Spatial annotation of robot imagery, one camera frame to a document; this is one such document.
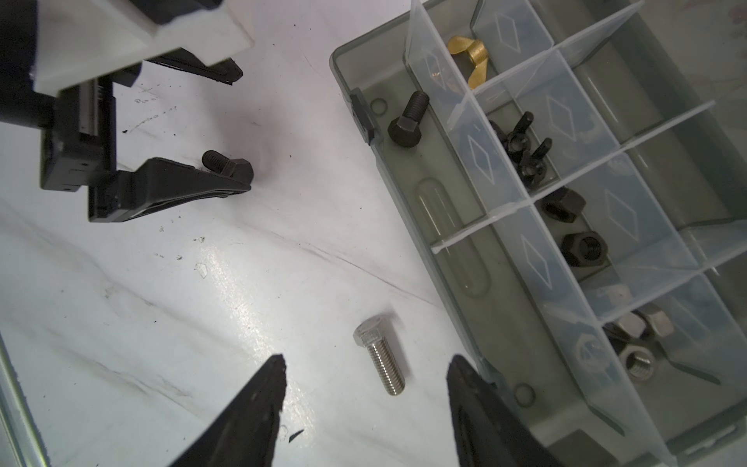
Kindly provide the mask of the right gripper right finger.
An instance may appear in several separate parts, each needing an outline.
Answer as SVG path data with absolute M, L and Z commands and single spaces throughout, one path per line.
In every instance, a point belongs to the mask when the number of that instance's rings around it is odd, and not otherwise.
M 462 355 L 449 363 L 447 393 L 461 466 L 560 465 Z

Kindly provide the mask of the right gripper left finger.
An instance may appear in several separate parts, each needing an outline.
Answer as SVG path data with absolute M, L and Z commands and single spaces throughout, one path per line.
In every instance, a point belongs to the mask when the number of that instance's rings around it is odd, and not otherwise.
M 173 466 L 270 466 L 287 388 L 286 362 L 274 354 Z

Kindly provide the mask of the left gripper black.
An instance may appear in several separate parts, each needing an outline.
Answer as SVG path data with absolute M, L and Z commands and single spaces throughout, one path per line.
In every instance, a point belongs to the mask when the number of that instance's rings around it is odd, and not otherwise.
M 85 81 L 56 97 L 37 93 L 31 76 L 37 45 L 36 1 L 1 3 L 1 121 L 42 132 L 40 186 L 76 192 L 89 188 L 91 223 L 124 223 L 180 204 L 227 198 L 251 190 L 247 185 L 164 158 L 146 161 L 136 171 L 117 171 L 115 83 L 130 87 L 140 63 Z M 149 62 L 232 86 L 243 77 L 231 58 L 205 65 L 178 49 Z

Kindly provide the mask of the silver cap nut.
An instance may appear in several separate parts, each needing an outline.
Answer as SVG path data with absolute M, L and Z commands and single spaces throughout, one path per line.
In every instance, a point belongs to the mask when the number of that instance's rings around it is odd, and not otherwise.
M 675 332 L 675 326 L 665 310 L 654 303 L 642 305 L 637 312 L 646 321 L 654 339 L 663 339 Z
M 627 313 L 613 322 L 616 336 L 626 342 L 643 340 L 648 333 L 648 323 L 636 313 Z
M 628 377 L 636 383 L 649 381 L 657 371 L 657 360 L 649 348 L 628 344 L 619 354 Z

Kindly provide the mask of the black hex nut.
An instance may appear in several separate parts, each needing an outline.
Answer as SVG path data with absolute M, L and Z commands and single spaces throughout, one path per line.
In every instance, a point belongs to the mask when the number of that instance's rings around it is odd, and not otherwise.
M 567 224 L 574 223 L 586 205 L 582 195 L 567 187 L 561 187 L 540 200 L 540 208 L 548 217 Z
M 597 232 L 570 233 L 562 239 L 560 251 L 570 267 L 591 268 L 605 262 L 608 245 Z

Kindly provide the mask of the black hex bolt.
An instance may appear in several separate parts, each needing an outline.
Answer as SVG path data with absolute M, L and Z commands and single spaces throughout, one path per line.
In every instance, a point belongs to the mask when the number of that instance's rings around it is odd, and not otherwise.
M 208 150 L 202 155 L 204 167 L 218 175 L 229 177 L 241 183 L 250 185 L 254 180 L 254 169 L 245 159 L 229 159 L 227 156 Z
M 402 115 L 395 118 L 387 128 L 389 137 L 394 143 L 404 148 L 418 146 L 422 138 L 419 126 L 427 112 L 429 103 L 430 97 L 424 91 L 415 91 L 410 96 Z

